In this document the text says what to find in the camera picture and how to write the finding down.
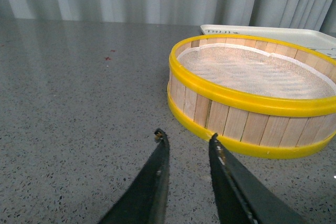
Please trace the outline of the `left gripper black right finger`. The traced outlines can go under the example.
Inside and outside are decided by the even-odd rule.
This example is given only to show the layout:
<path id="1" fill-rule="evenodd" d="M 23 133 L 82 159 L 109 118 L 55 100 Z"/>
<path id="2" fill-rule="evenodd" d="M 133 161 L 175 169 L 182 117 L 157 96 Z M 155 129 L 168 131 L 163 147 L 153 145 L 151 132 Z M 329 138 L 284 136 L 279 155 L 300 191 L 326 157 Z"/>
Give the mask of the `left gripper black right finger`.
<path id="1" fill-rule="evenodd" d="M 306 223 L 268 190 L 214 134 L 209 163 L 220 223 Z"/>

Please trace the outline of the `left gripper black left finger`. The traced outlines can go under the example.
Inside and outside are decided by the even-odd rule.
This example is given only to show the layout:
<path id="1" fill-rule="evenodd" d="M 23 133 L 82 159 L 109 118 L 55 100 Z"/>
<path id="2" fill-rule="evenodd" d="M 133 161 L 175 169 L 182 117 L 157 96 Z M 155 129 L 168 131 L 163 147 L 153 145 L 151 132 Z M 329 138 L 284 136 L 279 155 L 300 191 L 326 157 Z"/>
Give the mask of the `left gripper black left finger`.
<path id="1" fill-rule="evenodd" d="M 100 223 L 164 223 L 170 174 L 170 144 L 160 128 L 157 147 L 130 187 L 101 218 Z"/>

